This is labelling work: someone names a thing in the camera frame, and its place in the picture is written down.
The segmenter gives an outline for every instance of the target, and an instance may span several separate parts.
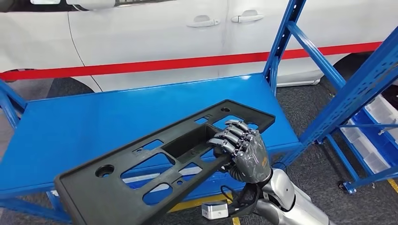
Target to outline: plastic part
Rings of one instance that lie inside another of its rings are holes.
[[[220,132],[212,124],[229,115],[242,118],[245,123],[258,125],[260,132],[275,122],[275,117],[270,114],[224,100],[57,176],[54,181],[56,189],[74,224],[140,225],[152,223],[165,214],[230,161],[227,154],[218,155],[212,162],[200,158],[212,148],[206,143],[207,140]],[[205,116],[208,119],[206,123],[195,122]],[[153,150],[137,151],[156,139],[164,144]],[[121,174],[159,153],[165,154],[174,165],[141,188],[128,188],[120,178]],[[202,170],[189,181],[184,181],[179,171],[190,163],[198,165]],[[143,196],[160,184],[169,185],[172,192],[156,205],[146,205]]]
[[[398,121],[398,111],[382,95],[375,97],[365,109],[378,123],[394,124]],[[387,131],[398,143],[398,128],[389,128]]]
[[[228,217],[228,204],[226,202],[203,203],[202,216],[207,219],[226,218]]]
[[[352,120],[356,124],[377,124],[377,121],[364,109],[353,116]],[[386,165],[384,167],[377,167],[387,169],[390,166],[398,165],[398,145],[388,132],[381,133],[381,130],[382,128],[380,127],[361,127],[361,139],[369,140],[369,142],[363,141],[366,146],[370,146],[369,152],[375,153],[380,158],[380,162]]]
[[[347,122],[348,125],[355,125],[353,120]],[[350,143],[356,148],[358,153],[362,156],[364,162],[368,165],[373,173],[378,173],[390,168],[390,165],[384,160],[383,156],[379,153],[377,148],[371,143],[361,129],[356,127],[342,127],[341,131]]]

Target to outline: blue shelf surface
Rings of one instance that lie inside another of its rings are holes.
[[[225,99],[276,116],[262,134],[270,154],[301,146],[262,74],[30,101],[0,164],[0,198],[51,190],[57,174]]]
[[[352,117],[356,124],[378,124],[378,122],[362,108],[356,115]],[[398,145],[395,139],[386,131],[379,135],[382,128],[378,127],[360,127],[362,133],[376,147],[380,155],[391,166],[398,165]]]

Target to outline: black cable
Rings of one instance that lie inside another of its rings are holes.
[[[283,163],[283,162],[275,162],[275,163],[273,163],[272,165],[271,165],[271,167],[273,167],[274,165],[276,165],[276,164],[282,164],[284,167],[285,167],[285,173],[286,173],[286,175],[288,175],[288,173],[287,173],[287,166],[286,166],[286,164],[285,163]]]
[[[227,185],[221,185],[221,187],[220,187],[220,189],[221,189],[221,194],[223,194],[228,200],[230,200],[231,202],[233,202],[232,198],[229,197],[229,196],[227,195],[227,193],[225,193],[224,188],[230,190],[231,193],[232,193],[233,195],[235,195],[235,196],[238,195],[237,192],[236,192],[234,189],[228,187]]]

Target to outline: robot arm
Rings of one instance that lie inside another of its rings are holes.
[[[260,216],[274,225],[335,225],[307,194],[290,181],[283,170],[270,167],[258,130],[249,129],[238,120],[229,120],[226,124],[228,127],[208,142],[232,155],[233,162],[228,171],[233,178],[255,185],[260,190],[254,206]],[[211,215],[210,211],[215,206],[204,204],[204,215]],[[225,213],[226,206],[218,208],[224,209],[224,212],[217,215],[228,215]]]

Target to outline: mounting hole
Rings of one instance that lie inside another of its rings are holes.
[[[103,165],[95,171],[95,176],[97,177],[107,177],[113,173],[115,170],[112,165]]]
[[[222,108],[221,111],[226,112],[226,113],[231,112],[231,110],[227,107]]]

